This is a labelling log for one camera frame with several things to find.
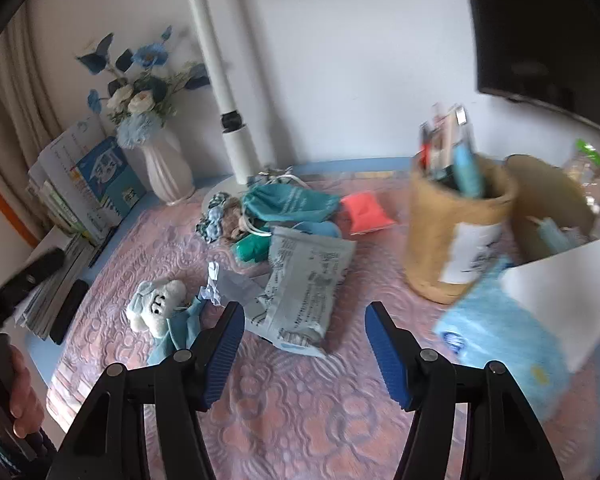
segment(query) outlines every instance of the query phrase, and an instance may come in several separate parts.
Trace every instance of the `white vase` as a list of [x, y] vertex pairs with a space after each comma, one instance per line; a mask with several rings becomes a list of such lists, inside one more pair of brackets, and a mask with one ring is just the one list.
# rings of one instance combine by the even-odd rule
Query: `white vase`
[[176, 205], [193, 195], [191, 168], [180, 152], [180, 143], [167, 128], [140, 146], [149, 182], [156, 196], [167, 205]]

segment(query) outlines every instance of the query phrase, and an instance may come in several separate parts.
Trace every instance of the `silver bolt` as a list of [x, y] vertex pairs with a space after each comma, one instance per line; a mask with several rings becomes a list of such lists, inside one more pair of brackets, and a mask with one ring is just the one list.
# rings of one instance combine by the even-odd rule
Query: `silver bolt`
[[505, 365], [502, 364], [500, 361], [491, 361], [489, 363], [489, 370], [498, 375], [502, 375], [504, 372], [507, 371]]
[[433, 348], [425, 348], [420, 350], [420, 357], [423, 361], [433, 362], [438, 358], [438, 352]]
[[124, 368], [120, 363], [113, 363], [111, 366], [107, 368], [107, 375], [109, 377], [117, 377], [122, 373]]
[[187, 349], [178, 350], [173, 355], [173, 360], [177, 363], [183, 363], [184, 361], [188, 361], [189, 359], [191, 359], [191, 352]]

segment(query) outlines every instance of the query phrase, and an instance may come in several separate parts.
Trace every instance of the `finger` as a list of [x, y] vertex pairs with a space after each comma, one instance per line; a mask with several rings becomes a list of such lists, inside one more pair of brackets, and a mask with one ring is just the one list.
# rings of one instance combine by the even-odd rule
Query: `finger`
[[25, 406], [29, 393], [31, 392], [31, 374], [24, 368], [23, 371], [16, 374], [11, 388], [11, 400], [9, 407], [11, 414], [15, 418], [20, 418], [25, 411]]
[[33, 391], [31, 391], [27, 409], [22, 415], [22, 418], [18, 418], [13, 423], [13, 433], [20, 438], [25, 438], [28, 434], [35, 433], [40, 429], [44, 418], [45, 412], [42, 409], [42, 405]]
[[24, 370], [27, 369], [27, 365], [24, 362], [24, 355], [22, 352], [18, 350], [15, 346], [10, 345], [11, 348], [11, 363], [13, 364], [13, 370], [16, 375], [21, 374]]

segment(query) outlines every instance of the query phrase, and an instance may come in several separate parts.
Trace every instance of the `brown round box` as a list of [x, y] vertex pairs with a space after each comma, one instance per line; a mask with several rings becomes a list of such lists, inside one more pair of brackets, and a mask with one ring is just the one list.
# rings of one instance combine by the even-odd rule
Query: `brown round box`
[[513, 178], [500, 165], [477, 156], [486, 189], [496, 198], [471, 199], [424, 177], [419, 164], [410, 176], [410, 220], [404, 273], [409, 286], [437, 303], [451, 304], [474, 282], [455, 284], [439, 281], [449, 260], [456, 224], [492, 225], [504, 222], [517, 194]]

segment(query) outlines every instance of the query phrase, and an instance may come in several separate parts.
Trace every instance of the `lamp base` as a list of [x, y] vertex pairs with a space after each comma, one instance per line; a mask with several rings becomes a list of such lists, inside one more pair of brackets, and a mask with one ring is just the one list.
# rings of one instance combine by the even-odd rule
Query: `lamp base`
[[206, 214], [206, 212], [209, 209], [209, 201], [216, 193], [224, 191], [225, 193], [228, 193], [231, 196], [241, 198], [248, 189], [249, 187], [246, 184], [238, 184], [237, 180], [235, 179], [235, 176], [232, 175], [224, 179], [222, 182], [219, 182], [208, 191], [208, 193], [205, 195], [202, 201], [202, 212]]

